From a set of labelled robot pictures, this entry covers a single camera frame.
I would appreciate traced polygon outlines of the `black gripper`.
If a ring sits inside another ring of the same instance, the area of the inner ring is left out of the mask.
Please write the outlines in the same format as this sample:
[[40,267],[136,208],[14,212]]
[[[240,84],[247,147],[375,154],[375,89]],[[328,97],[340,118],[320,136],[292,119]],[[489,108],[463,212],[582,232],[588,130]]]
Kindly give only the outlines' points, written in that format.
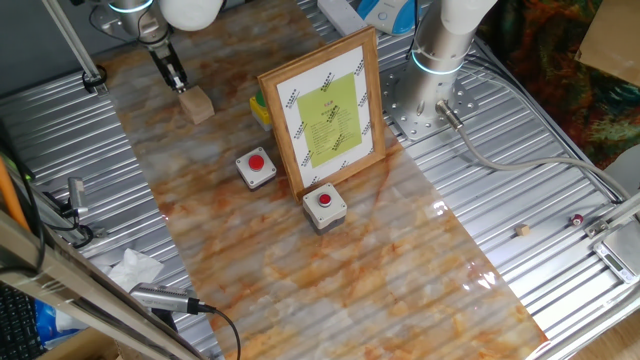
[[169,40],[146,45],[151,57],[165,80],[170,80],[172,89],[177,93],[187,90],[188,78],[181,74],[181,63]]

